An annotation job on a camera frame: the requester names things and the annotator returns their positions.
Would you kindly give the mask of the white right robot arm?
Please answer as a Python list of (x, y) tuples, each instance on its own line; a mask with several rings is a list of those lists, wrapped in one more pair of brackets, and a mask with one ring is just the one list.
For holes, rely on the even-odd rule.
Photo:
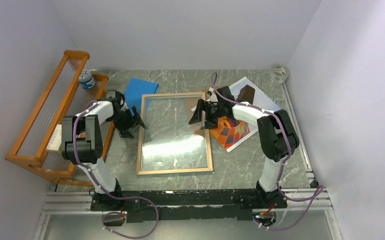
[(189, 124), (204, 122), (205, 129), (214, 129), (218, 119), (228, 117), (257, 127), (265, 162), (255, 194), (256, 203), (269, 207), (277, 197), (284, 197), (281, 178), (284, 168), (300, 145), (299, 138), (288, 113), (283, 110), (267, 110), (248, 101), (236, 100), (229, 87), (224, 86), (210, 92), (215, 100), (199, 99)]

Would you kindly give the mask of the blue wooden picture frame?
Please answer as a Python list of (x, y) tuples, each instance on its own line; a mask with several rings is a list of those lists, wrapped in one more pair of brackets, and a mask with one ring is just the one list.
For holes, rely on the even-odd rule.
[(204, 122), (189, 124), (203, 92), (142, 96), (136, 174), (169, 175), (212, 172), (210, 133)]

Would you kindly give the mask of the hot air balloon photo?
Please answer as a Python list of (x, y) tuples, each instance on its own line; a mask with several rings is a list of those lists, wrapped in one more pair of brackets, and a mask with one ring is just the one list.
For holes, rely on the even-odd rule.
[[(252, 104), (268, 111), (278, 111), (281, 108), (271, 100), (260, 88), (252, 83), (247, 77), (243, 77), (237, 82), (231, 84), (229, 89), (231, 94), (237, 98), (241, 90), (250, 86), (254, 89), (254, 98)], [(220, 117), (217, 127), (209, 130), (210, 134), (227, 151), (231, 152), (245, 140), (258, 132), (257, 126), (253, 126), (244, 121), (234, 120), (226, 116)]]

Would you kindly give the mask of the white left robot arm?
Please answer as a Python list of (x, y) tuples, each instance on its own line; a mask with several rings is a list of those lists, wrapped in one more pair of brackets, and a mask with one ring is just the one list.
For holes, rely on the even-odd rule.
[(124, 197), (118, 180), (112, 176), (104, 162), (104, 143), (101, 126), (113, 123), (120, 138), (132, 139), (130, 129), (146, 128), (138, 109), (129, 107), (125, 96), (109, 90), (106, 97), (92, 101), (91, 105), (76, 115), (67, 115), (61, 123), (61, 153), (88, 176), (93, 183), (96, 199), (102, 200), (111, 210), (118, 210)]

